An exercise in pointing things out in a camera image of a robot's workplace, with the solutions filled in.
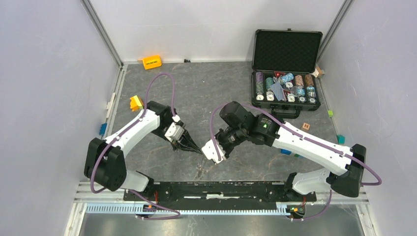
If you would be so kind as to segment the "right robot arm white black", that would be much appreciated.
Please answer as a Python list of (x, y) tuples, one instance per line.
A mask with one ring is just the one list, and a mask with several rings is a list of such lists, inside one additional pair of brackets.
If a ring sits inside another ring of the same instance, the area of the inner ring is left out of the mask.
[(364, 171), (360, 163), (366, 157), (364, 146), (348, 147), (325, 141), (269, 113), (255, 116), (235, 101), (226, 104), (219, 115), (228, 127), (214, 136), (214, 147), (208, 155), (215, 163), (227, 159), (242, 142), (266, 145), (290, 151), (322, 166), (316, 171), (290, 174), (284, 187), (287, 199), (296, 201), (302, 195), (328, 190), (358, 197)]

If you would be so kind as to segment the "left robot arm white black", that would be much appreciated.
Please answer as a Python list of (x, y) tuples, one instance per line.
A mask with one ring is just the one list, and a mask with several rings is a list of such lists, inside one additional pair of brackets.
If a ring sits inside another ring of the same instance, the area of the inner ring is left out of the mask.
[(94, 138), (90, 141), (84, 176), (110, 191), (132, 189), (142, 200), (151, 199), (154, 196), (154, 186), (149, 184), (151, 178), (127, 170), (125, 163), (126, 155), (150, 133), (169, 142), (174, 151), (202, 154), (176, 110), (150, 101), (146, 109), (122, 129), (103, 140)]

